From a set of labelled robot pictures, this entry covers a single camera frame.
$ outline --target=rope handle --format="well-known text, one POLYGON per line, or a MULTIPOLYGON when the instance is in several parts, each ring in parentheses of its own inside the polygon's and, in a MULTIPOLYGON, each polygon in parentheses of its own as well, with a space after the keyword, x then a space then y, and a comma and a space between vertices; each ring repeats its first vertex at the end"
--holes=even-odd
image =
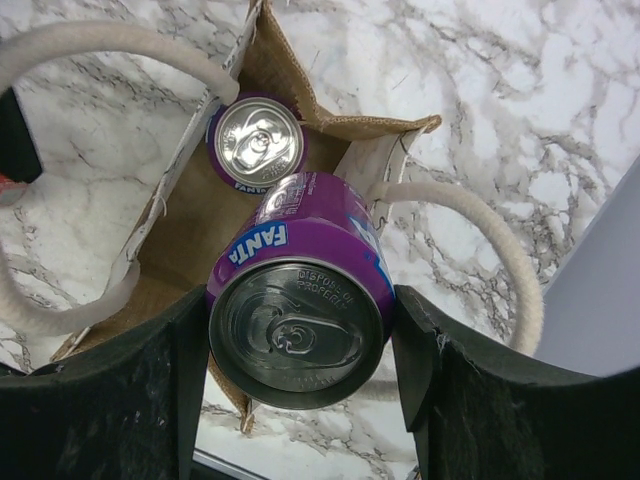
MULTIPOLYGON (((240 91, 238 82, 201 50, 140 26, 90 20, 45 25, 0 44, 0 95, 41 63, 93 52, 123 52, 158 60, 203 82, 225 105, 233 103, 240 91)), ((99 299, 52 311, 35 305, 20 292, 0 241, 0 320, 27 334, 77 332, 122 310, 139 277, 140 266, 134 262, 124 279, 99 299)))
POLYGON ((531 260, 504 219, 475 193, 458 185, 429 181, 374 184, 368 201, 384 203, 428 202, 455 210, 473 223, 489 240, 513 283, 516 324, 509 347, 532 356, 542 336, 544 302, 531 260))

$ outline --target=black holder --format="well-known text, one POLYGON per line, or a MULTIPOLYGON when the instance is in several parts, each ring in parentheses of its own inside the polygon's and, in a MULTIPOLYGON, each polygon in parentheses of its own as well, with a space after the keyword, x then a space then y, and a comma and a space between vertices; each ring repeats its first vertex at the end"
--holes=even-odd
MULTIPOLYGON (((640 368, 598 379, 552 367, 457 323, 411 287, 396 291, 398 385, 422 478, 640 478, 640 368)), ((192 465, 207 321, 198 287, 87 352, 28 376, 5 368, 2 477, 229 478, 192 465)))
POLYGON ((32 183, 42 174, 38 152, 13 88, 0 96, 0 174, 16 183, 32 183))

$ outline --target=marble countertop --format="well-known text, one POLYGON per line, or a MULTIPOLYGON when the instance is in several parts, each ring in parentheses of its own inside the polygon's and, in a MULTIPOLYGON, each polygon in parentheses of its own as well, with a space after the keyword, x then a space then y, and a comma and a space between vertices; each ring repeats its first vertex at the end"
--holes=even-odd
MULTIPOLYGON (((222 60, 247 2, 194 3, 8 0, 0 35, 61 17, 120 18, 222 60)), ((274 10, 333 113, 442 115, 411 150, 404 180, 473 190, 506 218, 543 284, 640 151, 634 2, 280 0, 274 10)), ((202 90, 155 62, 102 55, 52 63, 18 91, 47 173, 0 210, 1 237, 34 299, 83 303, 104 289, 202 90), (99 103, 95 78, 105 80, 99 103)), ((381 240, 396 283, 488 335, 508 335, 512 292, 475 227, 439 207, 399 205, 381 240)), ((60 343, 0 328, 0 361, 29 369, 60 343)), ((390 349, 376 377, 393 379, 390 349)), ((402 480, 416 462, 393 396, 356 394, 312 412, 261 407, 244 436, 210 377, 197 445, 274 479, 402 480)))

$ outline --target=brown burlap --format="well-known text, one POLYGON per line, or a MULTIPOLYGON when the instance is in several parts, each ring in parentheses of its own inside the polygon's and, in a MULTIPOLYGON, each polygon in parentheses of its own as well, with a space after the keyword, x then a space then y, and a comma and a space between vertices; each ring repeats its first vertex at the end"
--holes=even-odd
MULTIPOLYGON (((311 84, 296 60, 270 5, 263 3, 257 32, 246 53, 240 83, 244 91, 277 95, 299 110, 311 128, 306 169, 333 172, 349 141, 376 138, 440 125, 437 115, 413 122, 363 116, 335 116, 318 105, 311 84)), ((153 318, 198 284, 228 242, 253 212, 260 198, 226 185, 215 174, 204 145, 200 145, 167 202, 167 216, 159 218, 138 259, 141 279, 127 307, 94 327, 73 353, 88 350, 147 319, 153 318)), ((70 339, 54 356, 69 351, 70 339)), ((247 396, 222 374, 210 358, 209 371, 240 414, 241 430, 253 425, 247 396)))
POLYGON ((245 56, 243 71, 261 89, 296 105, 312 129, 349 141, 367 140, 393 133, 426 128, 430 133, 441 123, 439 115, 415 121, 366 116, 336 116, 318 105, 309 77, 284 36, 268 1, 256 24, 256 37, 245 56))

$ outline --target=soda can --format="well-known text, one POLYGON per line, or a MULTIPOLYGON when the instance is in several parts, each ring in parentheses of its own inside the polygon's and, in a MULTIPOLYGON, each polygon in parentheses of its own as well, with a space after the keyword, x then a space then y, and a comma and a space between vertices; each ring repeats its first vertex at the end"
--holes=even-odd
POLYGON ((211 272, 211 351, 248 396, 320 408, 373 374, 394 301, 363 199, 338 177, 298 173, 267 192, 211 272))
POLYGON ((299 172, 307 153, 296 114, 257 94, 221 107, 209 121, 205 142, 218 175, 236 190, 258 195, 299 172))

